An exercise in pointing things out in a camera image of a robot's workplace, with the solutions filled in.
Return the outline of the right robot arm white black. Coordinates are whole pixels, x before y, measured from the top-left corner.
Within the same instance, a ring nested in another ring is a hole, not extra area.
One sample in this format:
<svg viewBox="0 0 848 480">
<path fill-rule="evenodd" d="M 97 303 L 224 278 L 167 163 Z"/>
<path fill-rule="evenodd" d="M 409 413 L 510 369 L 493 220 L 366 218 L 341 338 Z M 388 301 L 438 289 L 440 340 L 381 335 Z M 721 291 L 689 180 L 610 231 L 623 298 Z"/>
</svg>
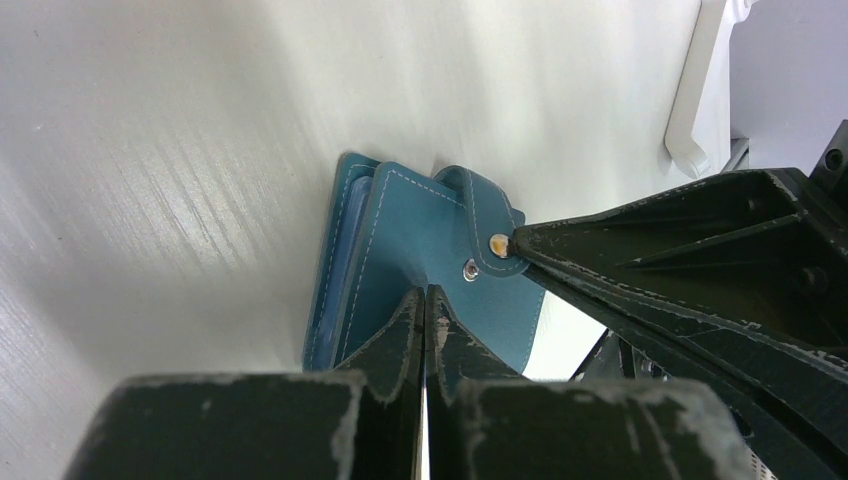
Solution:
<svg viewBox="0 0 848 480">
<path fill-rule="evenodd" d="M 707 384 L 780 479 L 847 475 L 847 129 L 810 174 L 717 174 L 528 225 L 527 276 Z"/>
</svg>

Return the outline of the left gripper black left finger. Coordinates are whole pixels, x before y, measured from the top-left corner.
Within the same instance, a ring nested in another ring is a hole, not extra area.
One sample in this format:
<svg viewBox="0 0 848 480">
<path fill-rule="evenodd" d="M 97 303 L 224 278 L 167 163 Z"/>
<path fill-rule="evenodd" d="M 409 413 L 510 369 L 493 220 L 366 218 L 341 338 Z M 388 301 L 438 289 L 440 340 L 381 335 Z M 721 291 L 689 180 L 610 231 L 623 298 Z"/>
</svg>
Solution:
<svg viewBox="0 0 848 480">
<path fill-rule="evenodd" d="M 425 293 L 408 291 L 353 356 L 322 372 L 121 383 L 69 479 L 414 479 Z"/>
</svg>

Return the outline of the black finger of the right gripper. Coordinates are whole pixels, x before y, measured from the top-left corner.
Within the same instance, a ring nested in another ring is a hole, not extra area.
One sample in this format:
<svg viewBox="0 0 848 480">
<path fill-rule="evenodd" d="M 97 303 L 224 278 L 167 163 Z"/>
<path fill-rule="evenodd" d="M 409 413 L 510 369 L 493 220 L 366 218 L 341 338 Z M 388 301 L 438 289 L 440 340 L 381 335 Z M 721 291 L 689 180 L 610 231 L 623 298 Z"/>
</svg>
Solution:
<svg viewBox="0 0 848 480">
<path fill-rule="evenodd" d="M 703 382 L 781 479 L 847 475 L 847 174 L 715 175 L 527 225 L 527 275 Z"/>
</svg>

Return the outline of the blue leather card holder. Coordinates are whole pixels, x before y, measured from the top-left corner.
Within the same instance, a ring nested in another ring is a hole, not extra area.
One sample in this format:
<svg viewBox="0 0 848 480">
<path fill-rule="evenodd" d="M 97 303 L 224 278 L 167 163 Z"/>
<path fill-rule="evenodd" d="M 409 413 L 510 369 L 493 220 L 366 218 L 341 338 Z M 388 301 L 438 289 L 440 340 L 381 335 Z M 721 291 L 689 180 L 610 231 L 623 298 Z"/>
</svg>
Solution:
<svg viewBox="0 0 848 480">
<path fill-rule="evenodd" d="M 440 286 L 460 322 L 516 371 L 533 347 L 543 289 L 491 249 L 525 222 L 503 190 L 458 165 L 434 176 L 359 153 L 338 162 L 302 365 L 329 370 L 390 320 L 411 289 Z"/>
</svg>

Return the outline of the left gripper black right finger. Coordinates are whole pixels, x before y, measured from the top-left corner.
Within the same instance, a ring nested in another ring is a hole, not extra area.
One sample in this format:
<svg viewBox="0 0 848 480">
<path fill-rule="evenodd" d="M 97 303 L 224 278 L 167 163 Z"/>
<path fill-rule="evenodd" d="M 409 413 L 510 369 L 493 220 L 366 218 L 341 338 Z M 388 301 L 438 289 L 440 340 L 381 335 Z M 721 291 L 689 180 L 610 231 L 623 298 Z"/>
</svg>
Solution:
<svg viewBox="0 0 848 480">
<path fill-rule="evenodd" d="M 435 479 L 751 479 L 728 408 L 691 380 L 537 382 L 427 289 L 430 474 Z"/>
</svg>

